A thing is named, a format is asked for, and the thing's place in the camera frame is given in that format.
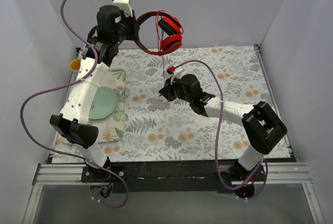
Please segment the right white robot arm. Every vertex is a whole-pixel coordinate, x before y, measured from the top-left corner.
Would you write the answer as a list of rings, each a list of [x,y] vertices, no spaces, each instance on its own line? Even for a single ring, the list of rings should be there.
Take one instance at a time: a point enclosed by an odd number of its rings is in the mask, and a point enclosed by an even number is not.
[[[193,74],[181,78],[169,78],[159,90],[167,101],[176,99],[189,103],[190,108],[198,115],[229,121],[244,128],[249,145],[240,158],[225,172],[217,172],[218,178],[233,178],[247,181],[275,146],[287,134],[287,127],[271,106],[260,101],[257,104],[240,104],[222,101],[201,88]]]

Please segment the red headphones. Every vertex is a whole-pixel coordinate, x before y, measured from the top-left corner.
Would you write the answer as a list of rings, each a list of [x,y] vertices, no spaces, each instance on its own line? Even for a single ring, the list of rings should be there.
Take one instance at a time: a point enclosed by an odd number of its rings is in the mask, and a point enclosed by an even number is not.
[[[179,20],[166,13],[164,10],[157,10],[142,14],[136,19],[136,21],[139,26],[141,26],[145,21],[152,17],[155,19],[158,50],[149,50],[142,44],[140,39],[135,41],[137,47],[145,53],[155,56],[168,55],[178,50],[182,46],[182,34],[184,33],[184,28]]]

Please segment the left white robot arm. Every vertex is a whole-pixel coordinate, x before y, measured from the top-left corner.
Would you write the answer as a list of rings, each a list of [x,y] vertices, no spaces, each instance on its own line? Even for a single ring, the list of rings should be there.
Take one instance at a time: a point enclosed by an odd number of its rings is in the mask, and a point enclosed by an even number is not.
[[[79,74],[71,85],[68,101],[59,114],[50,117],[51,126],[78,148],[85,164],[99,182],[110,178],[111,163],[97,142],[98,128],[89,124],[89,112],[120,44],[125,40],[137,40],[138,31],[139,25],[131,6],[115,4],[100,7],[97,25],[84,39]]]

